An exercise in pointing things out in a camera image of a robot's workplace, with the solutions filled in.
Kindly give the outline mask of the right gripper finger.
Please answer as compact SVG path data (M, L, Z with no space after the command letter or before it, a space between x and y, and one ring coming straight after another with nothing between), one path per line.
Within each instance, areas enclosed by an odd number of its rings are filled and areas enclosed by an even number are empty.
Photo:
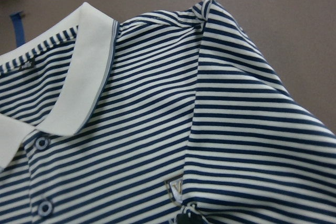
M202 224L203 218L200 215L177 215L177 224Z

